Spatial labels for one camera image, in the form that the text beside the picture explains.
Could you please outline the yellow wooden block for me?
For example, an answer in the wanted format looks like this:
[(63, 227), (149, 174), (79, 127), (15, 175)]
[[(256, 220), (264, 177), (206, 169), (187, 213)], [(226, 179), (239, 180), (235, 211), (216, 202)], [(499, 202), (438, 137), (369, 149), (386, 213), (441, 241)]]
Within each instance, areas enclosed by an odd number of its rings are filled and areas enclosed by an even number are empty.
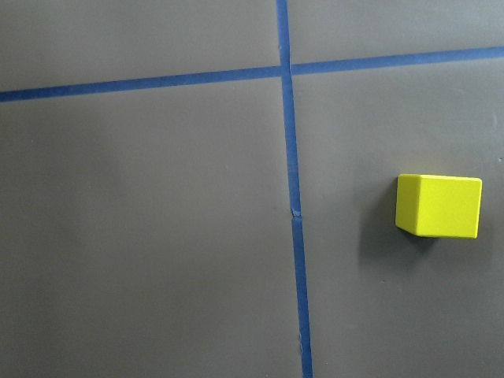
[(401, 174), (395, 226), (418, 237), (476, 239), (482, 188), (476, 177)]

